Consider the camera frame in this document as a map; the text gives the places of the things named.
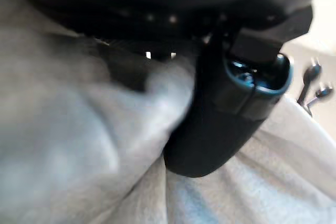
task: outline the white dot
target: white dot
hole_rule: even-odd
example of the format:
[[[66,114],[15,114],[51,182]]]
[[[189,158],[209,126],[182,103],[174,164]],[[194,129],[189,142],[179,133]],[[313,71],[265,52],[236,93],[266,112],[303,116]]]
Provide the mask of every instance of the white dot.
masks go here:
[[[146,52],[146,58],[147,59],[152,59],[151,52]]]
[[[176,16],[174,16],[174,15],[170,16],[170,17],[169,17],[169,22],[170,22],[170,23],[176,23],[176,22],[177,22],[177,18],[176,18]]]

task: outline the black device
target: black device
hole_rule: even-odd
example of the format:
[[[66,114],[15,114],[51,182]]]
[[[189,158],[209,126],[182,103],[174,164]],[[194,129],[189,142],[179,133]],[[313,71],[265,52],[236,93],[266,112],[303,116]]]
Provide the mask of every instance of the black device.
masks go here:
[[[132,52],[197,54],[194,99],[166,166],[205,176],[227,162],[289,87],[284,43],[308,32],[311,0],[30,0],[45,15]]]

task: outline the gray fabric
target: gray fabric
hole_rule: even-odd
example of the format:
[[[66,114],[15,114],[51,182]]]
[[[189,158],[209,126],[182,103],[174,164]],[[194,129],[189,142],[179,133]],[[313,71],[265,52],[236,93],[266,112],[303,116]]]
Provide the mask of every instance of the gray fabric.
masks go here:
[[[0,10],[0,223],[336,223],[336,144],[290,99],[219,170],[177,176],[161,151],[192,59],[125,64],[25,0]]]

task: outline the white wall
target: white wall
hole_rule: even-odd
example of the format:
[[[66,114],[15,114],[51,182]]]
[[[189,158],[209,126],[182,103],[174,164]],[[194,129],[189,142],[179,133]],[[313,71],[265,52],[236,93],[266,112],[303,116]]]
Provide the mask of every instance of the white wall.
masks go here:
[[[294,43],[336,56],[336,0],[314,0],[313,6],[310,33]]]

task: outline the gray fleece fabric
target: gray fleece fabric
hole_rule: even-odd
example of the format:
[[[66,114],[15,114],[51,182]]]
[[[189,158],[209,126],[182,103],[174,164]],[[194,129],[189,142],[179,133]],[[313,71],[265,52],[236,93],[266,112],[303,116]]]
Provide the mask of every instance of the gray fleece fabric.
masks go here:
[[[184,55],[125,54],[0,0],[0,223],[336,223],[336,142],[286,97],[217,171],[167,171],[193,83]]]

